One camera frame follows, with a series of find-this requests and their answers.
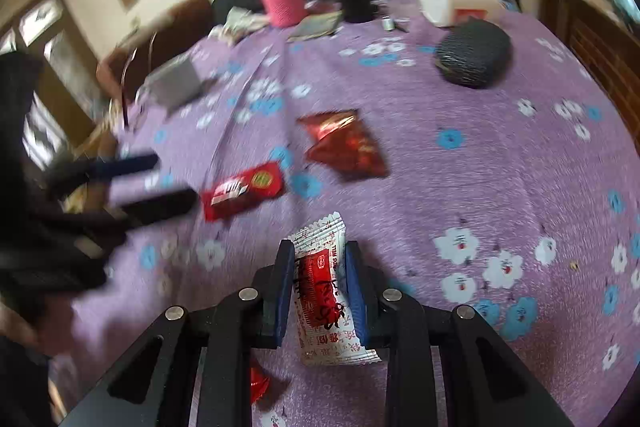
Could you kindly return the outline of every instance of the candy wrapper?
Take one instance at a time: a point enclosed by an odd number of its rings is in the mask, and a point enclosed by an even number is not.
[[[296,249],[294,305],[306,365],[379,362],[356,335],[344,291],[345,227],[338,212],[287,237]]]
[[[388,175],[378,144],[358,120],[356,110],[315,114],[298,121],[318,140],[305,153],[308,160],[327,164],[353,178]]]
[[[238,212],[276,198],[284,182],[277,162],[240,172],[200,194],[206,221],[226,219]]]

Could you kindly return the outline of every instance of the brown sofa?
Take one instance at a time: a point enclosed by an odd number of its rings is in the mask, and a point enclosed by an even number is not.
[[[135,99],[136,91],[146,76],[158,66],[184,53],[213,28],[213,10],[209,0],[186,0],[173,6],[164,15],[119,44],[98,63],[98,82],[113,100],[120,100],[120,80],[129,55],[138,49],[127,68],[124,91],[127,102]],[[153,42],[149,61],[149,44]]]

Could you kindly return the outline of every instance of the red candy wrapper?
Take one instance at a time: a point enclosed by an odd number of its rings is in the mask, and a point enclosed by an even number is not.
[[[358,120],[356,110],[315,114],[298,121],[318,140],[305,153],[308,160],[327,164],[353,177],[383,178],[389,174],[378,144]]]
[[[277,162],[240,172],[200,194],[206,221],[216,221],[280,195],[284,182]]]
[[[253,404],[266,393],[271,380],[265,376],[262,368],[254,359],[251,359],[249,376],[251,380],[251,403]]]

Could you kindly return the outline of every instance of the red foil wrapper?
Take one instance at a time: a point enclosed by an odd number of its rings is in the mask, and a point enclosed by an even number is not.
[[[298,261],[300,302],[306,323],[312,328],[335,324],[344,316],[343,306],[335,299],[329,263],[328,248]]]
[[[322,138],[358,119],[358,110],[350,109],[340,112],[322,112],[311,116],[303,116],[296,121],[304,124],[309,136],[320,141]]]
[[[206,221],[216,221],[253,208],[280,195],[284,182],[277,162],[240,172],[200,194]]]
[[[251,359],[249,376],[251,380],[251,403],[253,404],[267,391],[270,379],[262,372],[262,368],[254,359]]]
[[[306,159],[327,164],[354,178],[388,176],[378,144],[358,120],[356,110],[316,114],[298,121],[318,140],[305,153]]]

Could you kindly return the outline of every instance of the purple bedspread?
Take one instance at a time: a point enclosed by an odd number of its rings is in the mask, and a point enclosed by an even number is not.
[[[161,166],[114,182],[112,201],[200,190],[269,158],[287,192],[228,226],[198,209],[131,234],[110,284],[74,303],[82,349],[58,367],[73,366],[84,392],[167,306],[216,304],[271,264],[282,238],[338,211],[369,264],[423,304],[475,306],[577,427],[596,426],[640,357],[640,160],[558,39],[522,14],[505,12],[500,26],[513,63],[486,90],[443,81],[433,46],[446,33],[417,12],[408,34],[375,21],[295,44],[275,29],[231,50],[198,42],[193,62],[217,83],[170,116],[131,110],[121,153],[153,149]],[[345,184],[305,162],[311,142],[296,117],[348,108],[378,140],[388,178]],[[257,353],[273,383],[254,425],[382,425],[385,363],[306,367],[295,320],[282,349]]]

